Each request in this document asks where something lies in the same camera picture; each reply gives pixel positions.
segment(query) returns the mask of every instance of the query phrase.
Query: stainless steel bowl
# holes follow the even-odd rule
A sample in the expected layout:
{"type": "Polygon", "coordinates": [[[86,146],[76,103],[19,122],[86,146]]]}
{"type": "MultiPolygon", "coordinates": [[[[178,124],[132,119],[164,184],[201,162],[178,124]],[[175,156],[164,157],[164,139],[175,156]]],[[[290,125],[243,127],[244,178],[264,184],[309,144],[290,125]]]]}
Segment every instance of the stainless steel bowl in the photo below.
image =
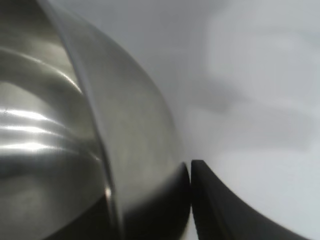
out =
{"type": "Polygon", "coordinates": [[[176,239],[181,160],[163,97],[115,42],[54,2],[0,2],[1,239],[176,239]]]}

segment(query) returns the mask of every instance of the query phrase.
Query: metal bowl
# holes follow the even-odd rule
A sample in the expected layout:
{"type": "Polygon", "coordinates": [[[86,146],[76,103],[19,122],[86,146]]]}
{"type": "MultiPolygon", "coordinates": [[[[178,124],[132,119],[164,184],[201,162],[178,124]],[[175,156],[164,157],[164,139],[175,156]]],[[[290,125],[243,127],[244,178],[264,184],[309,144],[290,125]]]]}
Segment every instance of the metal bowl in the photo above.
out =
{"type": "Polygon", "coordinates": [[[177,239],[182,158],[162,95],[114,41],[51,1],[1,1],[1,238],[177,239]]]}

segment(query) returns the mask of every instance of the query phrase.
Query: curved metal surface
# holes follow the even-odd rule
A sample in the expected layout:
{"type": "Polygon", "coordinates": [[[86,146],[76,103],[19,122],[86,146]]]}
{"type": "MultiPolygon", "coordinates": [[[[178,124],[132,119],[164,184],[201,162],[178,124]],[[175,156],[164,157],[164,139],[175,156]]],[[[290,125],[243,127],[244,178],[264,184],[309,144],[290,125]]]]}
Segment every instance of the curved metal surface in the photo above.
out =
{"type": "Polygon", "coordinates": [[[180,167],[181,146],[157,87],[112,39],[54,1],[39,1],[60,33],[107,150],[119,210],[148,202],[180,167]]]}
{"type": "Polygon", "coordinates": [[[91,207],[104,183],[91,114],[34,1],[0,3],[0,236],[43,239],[91,207]]]}
{"type": "Polygon", "coordinates": [[[38,2],[47,15],[36,1],[0,3],[0,236],[52,236],[103,195],[132,235],[170,216],[171,199],[182,229],[189,178],[162,95],[111,39],[38,2]]]}

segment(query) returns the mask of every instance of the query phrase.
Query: black rubber edge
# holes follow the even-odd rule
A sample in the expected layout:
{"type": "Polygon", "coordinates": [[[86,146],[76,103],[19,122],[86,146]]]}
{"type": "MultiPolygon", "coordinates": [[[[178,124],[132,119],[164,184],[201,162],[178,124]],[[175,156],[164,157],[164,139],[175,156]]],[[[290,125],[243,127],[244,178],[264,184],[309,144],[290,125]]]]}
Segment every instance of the black rubber edge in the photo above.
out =
{"type": "Polygon", "coordinates": [[[305,240],[255,211],[203,160],[191,163],[192,210],[199,240],[305,240]]]}

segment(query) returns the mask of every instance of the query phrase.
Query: white background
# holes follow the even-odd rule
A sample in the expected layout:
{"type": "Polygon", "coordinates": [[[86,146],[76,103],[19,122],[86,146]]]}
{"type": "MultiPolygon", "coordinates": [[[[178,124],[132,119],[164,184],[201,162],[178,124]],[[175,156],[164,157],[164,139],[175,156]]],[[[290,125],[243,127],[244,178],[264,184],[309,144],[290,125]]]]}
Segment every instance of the white background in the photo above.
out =
{"type": "MultiPolygon", "coordinates": [[[[320,239],[319,0],[57,0],[126,49],[166,98],[190,159],[320,239]]],[[[195,240],[190,225],[187,238],[195,240]]]]}

